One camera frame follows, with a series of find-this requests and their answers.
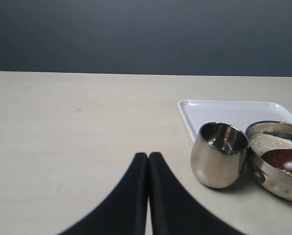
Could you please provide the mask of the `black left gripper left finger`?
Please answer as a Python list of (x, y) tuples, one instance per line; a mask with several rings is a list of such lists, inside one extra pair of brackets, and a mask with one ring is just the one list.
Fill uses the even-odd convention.
[(136, 153), (109, 195), (62, 235), (144, 235), (148, 202), (148, 157)]

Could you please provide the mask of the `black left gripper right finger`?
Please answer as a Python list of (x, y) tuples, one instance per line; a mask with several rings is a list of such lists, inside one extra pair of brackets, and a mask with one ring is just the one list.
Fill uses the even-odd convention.
[(238, 235), (239, 231), (198, 203), (172, 173), (163, 155), (148, 159), (149, 200), (154, 235)]

